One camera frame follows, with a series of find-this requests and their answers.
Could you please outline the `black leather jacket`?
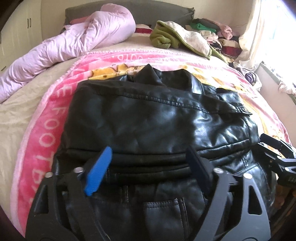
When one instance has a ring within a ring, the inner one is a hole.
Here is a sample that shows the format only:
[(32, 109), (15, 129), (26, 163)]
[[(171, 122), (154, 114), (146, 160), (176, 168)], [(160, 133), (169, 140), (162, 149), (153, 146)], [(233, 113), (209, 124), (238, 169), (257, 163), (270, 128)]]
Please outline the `black leather jacket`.
[(237, 92), (184, 69), (147, 65), (136, 75), (78, 84), (53, 171), (68, 173), (111, 147), (102, 185), (89, 199), (110, 239), (188, 240), (208, 199), (187, 148), (230, 174), (250, 173), (271, 210), (275, 177), (255, 159), (258, 142), (255, 118)]

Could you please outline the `pile of assorted clothes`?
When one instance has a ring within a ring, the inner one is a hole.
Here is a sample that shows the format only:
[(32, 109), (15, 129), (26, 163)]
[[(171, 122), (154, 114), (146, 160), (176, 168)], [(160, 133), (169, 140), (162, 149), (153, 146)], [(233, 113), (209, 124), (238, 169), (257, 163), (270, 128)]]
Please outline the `pile of assorted clothes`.
[(206, 18), (194, 19), (185, 26), (188, 31), (198, 32), (215, 49), (223, 55), (228, 63), (233, 63), (242, 52), (240, 34), (228, 25)]

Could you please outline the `pink cartoon fleece blanket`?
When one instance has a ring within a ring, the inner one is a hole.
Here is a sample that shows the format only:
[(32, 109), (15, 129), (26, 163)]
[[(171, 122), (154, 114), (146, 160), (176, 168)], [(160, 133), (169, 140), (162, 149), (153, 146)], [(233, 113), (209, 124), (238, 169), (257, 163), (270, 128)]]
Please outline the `pink cartoon fleece blanket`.
[(135, 74), (147, 64), (158, 70), (184, 68), (205, 84), (237, 91), (253, 113), (259, 133), (286, 141), (290, 139), (283, 123), (255, 88), (216, 57), (206, 60), (184, 51), (154, 47), (91, 52), (76, 61), (65, 74), (54, 78), (36, 101), (37, 109), (30, 115), (30, 122), (20, 138), (10, 204), (12, 222), (20, 233), (25, 233), (34, 195), (45, 173), (51, 169), (77, 84), (92, 76), (103, 80)]

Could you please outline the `purple patterned bag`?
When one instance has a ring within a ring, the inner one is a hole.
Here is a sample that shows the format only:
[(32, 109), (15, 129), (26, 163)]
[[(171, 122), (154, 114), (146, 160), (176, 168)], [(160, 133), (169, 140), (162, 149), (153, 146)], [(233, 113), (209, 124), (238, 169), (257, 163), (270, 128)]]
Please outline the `purple patterned bag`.
[(235, 68), (239, 73), (242, 74), (242, 76), (257, 90), (260, 91), (262, 88), (262, 83), (260, 81), (259, 76), (246, 68)]

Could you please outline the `cream curtain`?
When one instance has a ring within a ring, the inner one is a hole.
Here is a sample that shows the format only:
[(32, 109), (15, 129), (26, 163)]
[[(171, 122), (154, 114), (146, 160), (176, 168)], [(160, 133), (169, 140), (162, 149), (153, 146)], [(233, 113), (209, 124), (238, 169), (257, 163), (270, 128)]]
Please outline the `cream curtain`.
[(242, 52), (234, 65), (256, 70), (271, 46), (277, 1), (253, 1), (245, 32), (239, 37)]

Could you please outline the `green and cream blanket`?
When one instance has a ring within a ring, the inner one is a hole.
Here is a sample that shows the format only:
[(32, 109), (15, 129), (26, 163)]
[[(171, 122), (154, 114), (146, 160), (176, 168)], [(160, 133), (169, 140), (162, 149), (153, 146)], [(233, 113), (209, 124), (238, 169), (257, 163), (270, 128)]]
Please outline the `green and cream blanket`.
[(149, 39), (152, 45), (160, 49), (178, 49), (184, 46), (193, 53), (211, 59), (212, 56), (227, 62), (226, 58), (217, 52), (198, 32), (188, 31), (172, 21), (157, 21)]

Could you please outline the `red striped pillow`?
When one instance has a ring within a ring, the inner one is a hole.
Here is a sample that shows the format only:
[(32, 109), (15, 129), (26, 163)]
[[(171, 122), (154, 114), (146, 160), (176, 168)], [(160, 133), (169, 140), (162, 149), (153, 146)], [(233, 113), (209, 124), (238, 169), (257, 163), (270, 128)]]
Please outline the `red striped pillow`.
[(135, 33), (139, 34), (151, 34), (152, 28), (145, 24), (136, 24)]

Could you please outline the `lilac rolled duvet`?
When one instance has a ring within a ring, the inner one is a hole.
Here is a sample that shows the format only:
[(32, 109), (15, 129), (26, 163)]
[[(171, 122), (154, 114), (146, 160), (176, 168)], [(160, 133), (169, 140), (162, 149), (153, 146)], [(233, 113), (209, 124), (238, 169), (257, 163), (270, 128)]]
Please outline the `lilac rolled duvet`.
[(13, 61), (1, 76), (1, 102), (57, 63), (125, 41), (135, 32), (136, 23), (127, 8), (104, 4), (86, 19), (64, 28), (59, 35), (44, 40)]

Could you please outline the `dark grey headboard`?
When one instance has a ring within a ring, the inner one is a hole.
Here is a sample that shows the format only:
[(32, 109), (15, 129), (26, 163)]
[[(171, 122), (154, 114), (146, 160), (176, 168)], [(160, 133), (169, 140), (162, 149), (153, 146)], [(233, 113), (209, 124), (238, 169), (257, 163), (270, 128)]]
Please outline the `dark grey headboard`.
[(186, 8), (163, 1), (95, 1), (67, 8), (65, 10), (65, 24), (68, 25), (72, 20), (89, 16), (108, 3), (124, 6), (132, 13), (137, 24), (145, 24), (152, 28), (155, 27), (158, 20), (173, 21), (184, 27), (191, 23), (195, 14), (194, 8)]

